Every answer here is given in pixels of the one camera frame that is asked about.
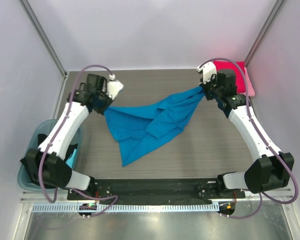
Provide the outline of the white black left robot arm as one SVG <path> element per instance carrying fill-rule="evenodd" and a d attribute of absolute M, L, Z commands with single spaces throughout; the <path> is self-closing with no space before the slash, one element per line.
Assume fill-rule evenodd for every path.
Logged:
<path fill-rule="evenodd" d="M 50 133 L 39 135 L 38 146 L 21 159 L 31 183 L 41 188 L 76 189 L 85 200 L 96 195 L 95 179 L 73 170 L 66 161 L 74 155 L 71 141 L 83 121 L 92 111 L 103 115 L 123 87 L 113 74 L 109 78 L 87 75 L 86 81 L 69 94 Z"/>

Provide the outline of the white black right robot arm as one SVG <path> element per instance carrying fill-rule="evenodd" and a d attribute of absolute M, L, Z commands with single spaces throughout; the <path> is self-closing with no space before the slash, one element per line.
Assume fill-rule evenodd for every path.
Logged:
<path fill-rule="evenodd" d="M 253 163 L 242 172 L 229 172 L 218 175 L 216 194 L 227 198 L 234 190 L 249 190 L 253 194 L 285 188 L 290 180 L 294 157 L 282 152 L 266 134 L 249 97 L 237 93 L 235 72 L 232 69 L 217 71 L 215 67 L 198 68 L 202 75 L 200 86 L 207 100 L 216 100 L 217 106 L 235 125 L 244 139 Z"/>

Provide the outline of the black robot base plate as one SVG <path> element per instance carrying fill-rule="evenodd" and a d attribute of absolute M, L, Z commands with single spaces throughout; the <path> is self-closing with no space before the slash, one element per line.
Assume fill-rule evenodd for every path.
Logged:
<path fill-rule="evenodd" d="M 225 189 L 218 178 L 163 178 L 163 179 L 95 179 L 83 193 L 90 197 L 124 196 L 189 196 L 210 199 L 244 199 L 241 189 Z"/>

